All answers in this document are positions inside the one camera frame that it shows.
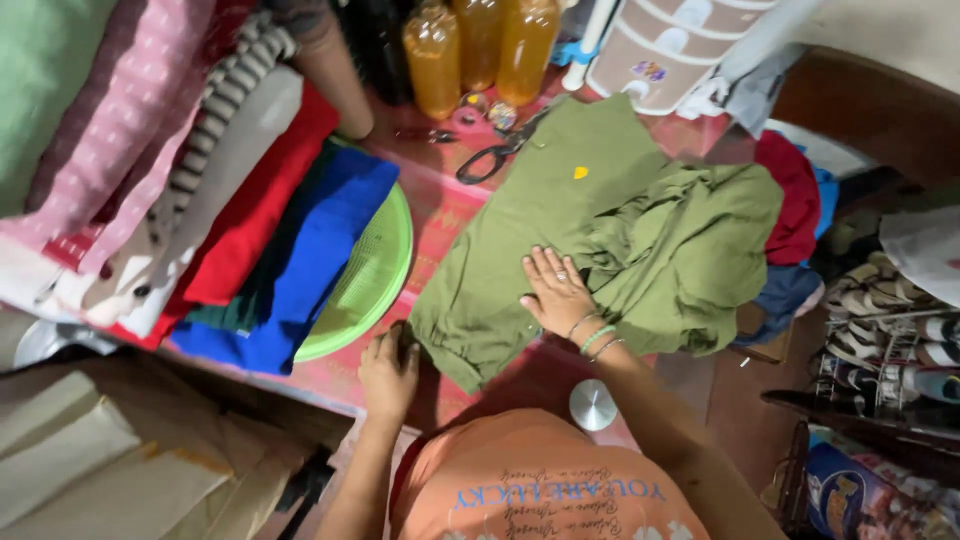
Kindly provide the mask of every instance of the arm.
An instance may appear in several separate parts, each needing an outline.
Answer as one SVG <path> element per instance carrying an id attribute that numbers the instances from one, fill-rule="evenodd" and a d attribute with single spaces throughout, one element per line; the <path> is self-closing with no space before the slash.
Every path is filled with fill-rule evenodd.
<path id="1" fill-rule="evenodd" d="M 520 301 L 545 329 L 570 336 L 582 347 L 606 326 L 598 316 L 584 320 L 596 307 L 570 258 L 560 260 L 549 248 L 535 247 L 523 267 L 537 296 Z M 594 340 L 588 356 L 614 339 L 609 333 Z M 693 411 L 660 386 L 646 363 L 622 343 L 612 343 L 595 366 L 643 454 L 677 482 L 710 537 L 785 538 L 707 429 L 697 424 Z"/>
<path id="2" fill-rule="evenodd" d="M 402 330 L 396 325 L 371 341 L 360 359 L 359 376 L 367 401 L 367 420 L 360 428 L 353 458 L 317 530 L 316 540 L 364 540 L 383 537 L 387 515 L 390 462 L 403 419 L 417 390 L 418 345 L 407 361 L 397 359 Z"/>

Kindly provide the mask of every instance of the green beaded bracelet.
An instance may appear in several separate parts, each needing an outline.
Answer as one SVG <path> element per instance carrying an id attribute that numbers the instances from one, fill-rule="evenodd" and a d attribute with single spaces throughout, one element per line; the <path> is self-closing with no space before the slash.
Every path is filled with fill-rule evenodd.
<path id="1" fill-rule="evenodd" d="M 580 348 L 580 354 L 585 355 L 587 353 L 587 349 L 589 349 L 590 347 L 590 344 L 596 341 L 597 338 L 600 337 L 601 335 L 610 331 L 616 331 L 616 327 L 614 325 L 607 325 L 602 329 L 596 331 L 587 341 L 584 342 L 584 346 Z"/>

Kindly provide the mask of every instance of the orange t-shirt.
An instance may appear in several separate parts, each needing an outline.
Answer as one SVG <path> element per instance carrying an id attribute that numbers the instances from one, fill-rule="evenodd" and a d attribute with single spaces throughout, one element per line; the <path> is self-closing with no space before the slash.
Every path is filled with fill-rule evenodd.
<path id="1" fill-rule="evenodd" d="M 427 443 L 391 524 L 402 540 L 708 540 L 652 461 L 530 408 Z"/>

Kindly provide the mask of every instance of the silver bangle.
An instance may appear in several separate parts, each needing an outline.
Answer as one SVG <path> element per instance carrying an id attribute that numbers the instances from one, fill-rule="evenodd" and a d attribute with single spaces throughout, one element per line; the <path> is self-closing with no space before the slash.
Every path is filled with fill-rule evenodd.
<path id="1" fill-rule="evenodd" d="M 595 355 L 593 355 L 593 357 L 590 358 L 590 363 L 597 361 L 597 358 L 600 357 L 600 355 L 601 355 L 604 351 L 606 351 L 607 348 L 610 347 L 612 344 L 614 344 L 614 343 L 623 343 L 623 341 L 624 341 L 624 339 L 623 339 L 622 337 L 617 337 L 616 339 L 611 339 L 610 341 L 607 342 L 606 345 L 604 345 L 603 347 L 601 347 L 600 350 L 597 351 Z"/>
<path id="2" fill-rule="evenodd" d="M 577 329 L 580 328 L 580 325 L 584 324 L 584 321 L 586 321 L 590 317 L 600 317 L 600 313 L 588 313 L 587 315 L 585 315 L 583 319 L 580 319 L 579 321 L 577 321 L 577 324 L 573 325 L 573 328 L 570 329 L 570 333 L 566 335 L 566 338 L 573 339 L 573 333 L 576 332 Z"/>

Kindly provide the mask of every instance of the green plastic basket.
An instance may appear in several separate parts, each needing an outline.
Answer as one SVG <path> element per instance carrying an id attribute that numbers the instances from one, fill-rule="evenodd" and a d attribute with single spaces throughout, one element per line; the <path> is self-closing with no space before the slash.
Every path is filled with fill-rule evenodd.
<path id="1" fill-rule="evenodd" d="M 294 361 L 329 355 L 372 328 L 403 288 L 413 247 L 410 207 L 395 184 L 353 246 L 344 274 Z"/>

